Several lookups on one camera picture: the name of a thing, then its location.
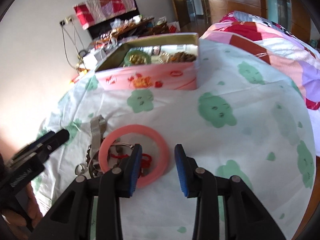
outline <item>screw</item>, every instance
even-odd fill
[[[204,169],[204,168],[201,168],[201,167],[198,167],[198,168],[196,168],[196,173],[198,173],[198,174],[204,174],[204,173],[205,173],[205,169]]]
[[[113,174],[119,174],[122,170],[119,167],[115,167],[112,169]]]
[[[236,183],[238,183],[238,182],[241,181],[241,179],[240,179],[239,176],[232,176],[231,180],[232,180],[233,182],[236,182]]]
[[[76,182],[80,183],[80,182],[84,182],[85,177],[84,176],[78,176],[76,177]]]

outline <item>white wall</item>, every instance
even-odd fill
[[[76,75],[66,62],[59,22],[85,0],[15,0],[0,22],[0,152],[12,154],[35,139],[42,120]],[[136,0],[139,11],[175,19],[171,0]],[[76,26],[87,46],[87,31]],[[69,59],[76,53],[67,40]]]

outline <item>wall outlet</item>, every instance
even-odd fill
[[[59,23],[60,23],[60,26],[62,27],[66,24],[71,23],[72,21],[73,21],[72,16],[68,16],[68,17],[64,18],[62,21],[60,21]]]

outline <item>electrical cable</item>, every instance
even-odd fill
[[[81,42],[82,47],[83,47],[83,49],[84,49],[84,45],[83,45],[83,42],[82,42],[82,40],[81,40],[81,37],[80,37],[80,35],[79,35],[79,33],[78,33],[78,30],[76,29],[76,26],[75,26],[75,24],[73,23],[73,21],[71,21],[71,23],[72,23],[73,28],[74,28],[75,32],[77,33],[78,38],[79,38],[79,41]]]
[[[82,61],[82,58],[80,57],[80,55],[79,55],[79,50],[78,50],[78,48],[77,48],[77,45],[76,45],[76,28],[75,28],[75,26],[73,25],[73,27],[74,27],[74,29],[73,29],[73,36],[74,36],[74,41],[75,41],[75,48],[76,48],[76,51],[77,51],[77,53],[78,53],[78,59],[80,60],[79,62],[81,62]],[[79,67],[80,67],[80,63],[78,62],[78,64],[77,64],[77,73],[78,73],[78,75],[79,75]]]
[[[79,67],[78,67],[78,66],[77,66],[77,67],[73,66],[73,65],[70,63],[69,59],[68,59],[67,50],[66,50],[66,41],[65,41],[65,38],[64,38],[63,27],[61,27],[61,30],[62,30],[62,36],[63,36],[64,52],[65,52],[65,55],[66,55],[67,62],[68,62],[68,64],[69,64],[70,67],[72,67],[73,69],[77,70],[78,73],[79,73]]]
[[[78,48],[77,48],[77,46],[76,46],[76,44],[75,44],[75,42],[74,42],[74,40],[71,38],[71,36],[70,36],[70,34],[67,32],[67,30],[62,26],[61,27],[62,28],[62,30],[63,31],[65,31],[66,32],[66,34],[68,35],[68,37],[69,37],[69,39],[71,40],[71,42],[72,42],[72,44],[75,46],[75,48],[76,48],[76,52],[78,53]]]

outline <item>plastic bag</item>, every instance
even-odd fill
[[[170,33],[179,33],[181,31],[179,22],[168,23]]]
[[[162,23],[165,23],[167,21],[167,17],[161,17],[157,21],[157,25],[161,25]]]
[[[119,28],[122,24],[123,24],[123,21],[117,18],[114,20],[114,22],[110,23],[110,27],[112,29],[116,29],[116,28]]]

